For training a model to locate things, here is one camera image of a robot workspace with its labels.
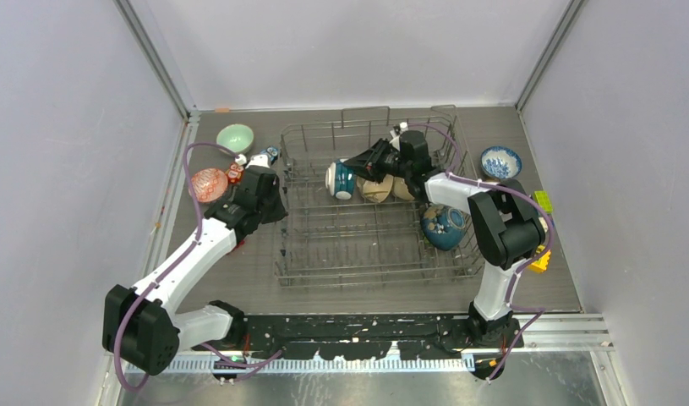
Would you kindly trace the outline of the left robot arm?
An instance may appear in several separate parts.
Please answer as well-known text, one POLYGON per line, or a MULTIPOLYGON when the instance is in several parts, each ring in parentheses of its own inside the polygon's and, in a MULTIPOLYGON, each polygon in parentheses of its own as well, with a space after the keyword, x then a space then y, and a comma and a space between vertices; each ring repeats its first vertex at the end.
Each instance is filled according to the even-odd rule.
POLYGON ((105 298, 102 346, 143 372, 163 372, 175 355, 203 343, 238 348, 247 333, 244 313, 222 300, 178 313, 189 291, 261 224, 287 215, 280 179, 269 167, 244 169, 233 192, 210 209, 186 241, 133 287, 114 286, 105 298))

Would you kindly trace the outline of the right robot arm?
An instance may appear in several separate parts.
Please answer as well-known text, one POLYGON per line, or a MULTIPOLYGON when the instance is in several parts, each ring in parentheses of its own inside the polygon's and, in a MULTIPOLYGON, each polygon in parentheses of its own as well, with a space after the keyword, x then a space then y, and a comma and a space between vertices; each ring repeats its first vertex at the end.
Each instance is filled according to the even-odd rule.
POLYGON ((494 182, 457 176, 433 164, 424 133, 408 129, 377 140, 366 151, 342 161, 358 178, 380 183, 402 178, 416 200, 459 210, 470 219, 484 273, 469 305, 467 332, 473 343, 489 347, 510 326, 517 278, 551 244, 550 216, 515 178, 494 182))

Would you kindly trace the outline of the pale green celadon bowl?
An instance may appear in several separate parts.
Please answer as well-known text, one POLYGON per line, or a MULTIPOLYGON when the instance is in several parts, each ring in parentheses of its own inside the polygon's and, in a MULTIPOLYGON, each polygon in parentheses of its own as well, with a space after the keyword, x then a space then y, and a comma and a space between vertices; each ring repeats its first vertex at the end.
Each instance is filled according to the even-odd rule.
POLYGON ((219 131, 216 143, 233 155, 246 155, 254 144, 254 131, 245 124, 233 123, 219 131))

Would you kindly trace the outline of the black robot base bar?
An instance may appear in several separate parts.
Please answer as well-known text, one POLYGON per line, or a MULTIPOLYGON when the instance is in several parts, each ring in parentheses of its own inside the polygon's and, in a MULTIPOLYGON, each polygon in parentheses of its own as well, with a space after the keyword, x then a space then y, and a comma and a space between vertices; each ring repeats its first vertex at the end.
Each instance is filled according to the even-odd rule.
POLYGON ((474 310, 455 314, 244 315, 223 339, 198 345, 233 362, 378 362, 459 359, 478 378, 498 376, 519 324, 512 315, 484 321, 474 310))

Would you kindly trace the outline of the blue floral white bowl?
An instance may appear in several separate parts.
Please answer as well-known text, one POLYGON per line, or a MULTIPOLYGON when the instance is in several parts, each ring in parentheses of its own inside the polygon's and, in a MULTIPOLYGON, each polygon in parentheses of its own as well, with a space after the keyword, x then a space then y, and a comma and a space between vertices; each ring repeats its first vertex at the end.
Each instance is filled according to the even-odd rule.
POLYGON ((494 145, 481 153, 480 166, 489 178, 509 179, 522 171, 522 159, 514 150, 494 145))

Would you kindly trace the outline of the grey wire dish rack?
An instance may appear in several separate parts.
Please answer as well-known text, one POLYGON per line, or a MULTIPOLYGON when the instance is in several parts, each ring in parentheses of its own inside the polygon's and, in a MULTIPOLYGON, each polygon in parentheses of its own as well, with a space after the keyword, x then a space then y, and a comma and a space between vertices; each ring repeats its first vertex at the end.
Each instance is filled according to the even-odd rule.
POLYGON ((287 126, 281 134, 282 248, 276 277, 284 288, 349 288, 394 283, 453 283, 483 269, 473 227, 451 250, 436 249, 420 221, 425 205, 388 195, 375 203, 355 194, 338 200, 325 189, 335 161, 366 150, 400 123, 420 130, 433 164, 456 175, 477 172, 453 105, 427 112, 387 107, 345 109, 338 119, 287 126))

